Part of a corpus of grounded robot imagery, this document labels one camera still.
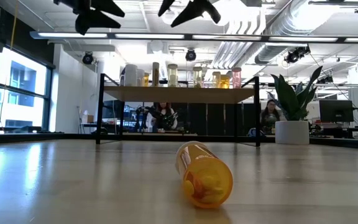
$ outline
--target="white planter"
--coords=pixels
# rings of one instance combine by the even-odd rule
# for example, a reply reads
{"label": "white planter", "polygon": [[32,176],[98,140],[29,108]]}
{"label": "white planter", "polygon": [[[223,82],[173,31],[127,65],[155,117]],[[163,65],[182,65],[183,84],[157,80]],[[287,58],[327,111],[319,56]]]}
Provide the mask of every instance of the white planter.
{"label": "white planter", "polygon": [[277,121],[275,135],[277,144],[309,144],[309,122]]}

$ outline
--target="yellow cord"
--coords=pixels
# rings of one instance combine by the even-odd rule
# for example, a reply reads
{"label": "yellow cord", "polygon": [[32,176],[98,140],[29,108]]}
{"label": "yellow cord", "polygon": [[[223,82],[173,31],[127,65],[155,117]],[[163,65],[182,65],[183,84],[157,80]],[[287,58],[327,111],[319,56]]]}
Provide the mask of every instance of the yellow cord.
{"label": "yellow cord", "polygon": [[17,19],[17,10],[18,10],[18,8],[19,8],[19,0],[16,0],[15,18],[13,20],[13,30],[12,30],[12,37],[11,37],[11,50],[13,49],[13,41],[15,39],[16,19]]}
{"label": "yellow cord", "polygon": [[[13,49],[13,42],[15,39],[15,31],[16,31],[16,19],[17,19],[17,12],[18,12],[18,8],[19,8],[19,0],[16,0],[16,6],[15,6],[15,16],[13,19],[13,28],[12,28],[12,37],[11,37],[11,51]],[[5,78],[5,85],[4,85],[4,94],[2,94],[2,103],[1,103],[1,117],[2,117],[2,109],[4,108],[4,101],[5,101],[5,92],[6,92],[6,83],[7,83],[7,78],[8,76],[6,76]]]}

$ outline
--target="computer monitor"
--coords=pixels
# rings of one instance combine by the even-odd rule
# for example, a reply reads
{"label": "computer monitor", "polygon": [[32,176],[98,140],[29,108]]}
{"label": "computer monitor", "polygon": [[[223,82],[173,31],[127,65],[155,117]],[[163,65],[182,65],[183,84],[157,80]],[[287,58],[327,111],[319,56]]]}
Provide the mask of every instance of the computer monitor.
{"label": "computer monitor", "polygon": [[109,100],[103,102],[102,118],[120,118],[121,117],[121,101]]}
{"label": "computer monitor", "polygon": [[320,100],[321,122],[353,122],[353,105],[350,100]]}

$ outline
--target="orange water bottle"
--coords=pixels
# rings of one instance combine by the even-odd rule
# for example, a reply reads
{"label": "orange water bottle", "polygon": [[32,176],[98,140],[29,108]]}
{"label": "orange water bottle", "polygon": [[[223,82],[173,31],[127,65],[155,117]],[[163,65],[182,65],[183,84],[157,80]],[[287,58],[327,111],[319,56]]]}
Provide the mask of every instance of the orange water bottle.
{"label": "orange water bottle", "polygon": [[201,142],[191,141],[177,152],[175,164],[186,197],[197,207],[219,207],[230,196],[233,176],[227,165]]}

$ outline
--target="green leaves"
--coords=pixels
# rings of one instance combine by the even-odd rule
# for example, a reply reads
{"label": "green leaves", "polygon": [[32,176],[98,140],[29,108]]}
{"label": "green leaves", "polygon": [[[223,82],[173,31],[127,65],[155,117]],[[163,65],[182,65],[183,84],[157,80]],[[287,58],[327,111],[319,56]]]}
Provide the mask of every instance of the green leaves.
{"label": "green leaves", "polygon": [[278,100],[275,100],[275,103],[283,111],[287,120],[299,121],[307,116],[306,106],[313,100],[316,93],[316,88],[313,88],[311,91],[310,88],[313,82],[320,76],[321,69],[322,67],[319,67],[313,72],[305,89],[302,89],[303,84],[299,83],[295,91],[282,75],[279,77],[272,75],[278,96]]}
{"label": "green leaves", "polygon": [[313,84],[313,82],[316,81],[316,79],[320,76],[322,68],[323,68],[323,66],[320,66],[313,72],[306,88],[304,90],[302,90],[299,94],[297,94],[296,98],[298,99],[299,102],[305,102],[306,97],[309,93],[310,87]]}

